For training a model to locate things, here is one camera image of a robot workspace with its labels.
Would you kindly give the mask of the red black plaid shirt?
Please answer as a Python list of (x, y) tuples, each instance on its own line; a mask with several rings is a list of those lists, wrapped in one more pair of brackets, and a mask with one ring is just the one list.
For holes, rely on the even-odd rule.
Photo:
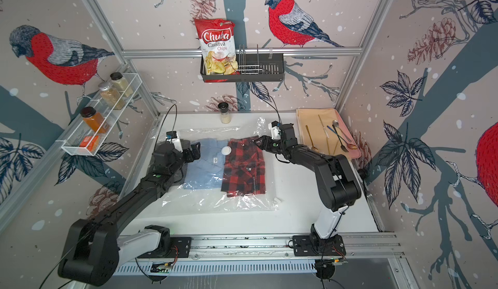
[(231, 152), (225, 156), (221, 191), (228, 197), (265, 194), (265, 161), (254, 143), (258, 137), (231, 139)]

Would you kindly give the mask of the clear plastic vacuum bag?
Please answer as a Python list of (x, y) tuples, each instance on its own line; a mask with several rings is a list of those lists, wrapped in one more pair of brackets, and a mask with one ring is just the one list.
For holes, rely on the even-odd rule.
[(157, 201), (159, 211), (190, 215), (277, 210), (273, 161), (255, 144), (269, 134), (265, 118), (218, 127), (185, 126), (177, 133), (200, 145), (200, 158), (184, 166)]

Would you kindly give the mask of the light blue shirt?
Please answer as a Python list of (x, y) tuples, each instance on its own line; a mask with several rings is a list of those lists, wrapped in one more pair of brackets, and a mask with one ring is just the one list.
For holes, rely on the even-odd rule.
[(188, 165), (184, 189), (220, 189), (223, 183), (225, 158), (221, 153), (228, 140), (201, 139), (200, 159)]

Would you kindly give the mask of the dark grey pinstripe shirt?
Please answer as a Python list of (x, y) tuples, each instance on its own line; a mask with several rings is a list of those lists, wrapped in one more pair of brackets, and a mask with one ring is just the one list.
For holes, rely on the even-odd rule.
[(173, 176), (173, 185), (183, 184), (187, 174), (188, 165), (184, 164), (180, 170), (178, 170)]

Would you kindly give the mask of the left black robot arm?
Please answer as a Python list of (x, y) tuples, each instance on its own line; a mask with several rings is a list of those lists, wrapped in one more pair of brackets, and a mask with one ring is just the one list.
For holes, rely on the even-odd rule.
[(131, 238), (120, 234), (151, 203), (174, 184), (186, 163), (200, 159), (200, 143), (181, 141), (183, 150), (164, 142), (153, 153), (152, 170), (118, 203), (89, 219), (74, 222), (67, 234), (57, 274), (65, 279), (101, 286), (131, 259), (157, 248), (170, 250), (169, 229), (153, 226)]

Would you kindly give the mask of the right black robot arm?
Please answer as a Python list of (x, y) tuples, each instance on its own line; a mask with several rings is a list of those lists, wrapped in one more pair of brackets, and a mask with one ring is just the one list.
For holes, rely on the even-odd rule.
[(325, 155), (298, 142), (293, 124), (272, 122), (271, 135), (253, 140), (260, 149), (282, 155), (289, 163), (315, 173), (322, 209), (318, 220), (311, 226), (311, 240), (319, 245), (337, 235), (346, 210), (361, 198), (362, 190), (344, 155)]

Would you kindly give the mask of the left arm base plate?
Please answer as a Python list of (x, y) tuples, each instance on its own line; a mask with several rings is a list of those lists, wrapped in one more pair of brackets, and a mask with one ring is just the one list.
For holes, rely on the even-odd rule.
[(189, 257), (191, 237), (166, 237), (161, 238), (159, 245), (154, 250), (140, 255), (139, 259), (185, 259)]

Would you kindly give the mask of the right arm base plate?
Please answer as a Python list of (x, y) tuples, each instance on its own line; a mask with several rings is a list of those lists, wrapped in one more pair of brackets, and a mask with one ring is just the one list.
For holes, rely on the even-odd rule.
[(296, 257), (345, 257), (344, 241), (340, 235), (328, 239), (320, 239), (315, 235), (294, 235), (293, 251)]

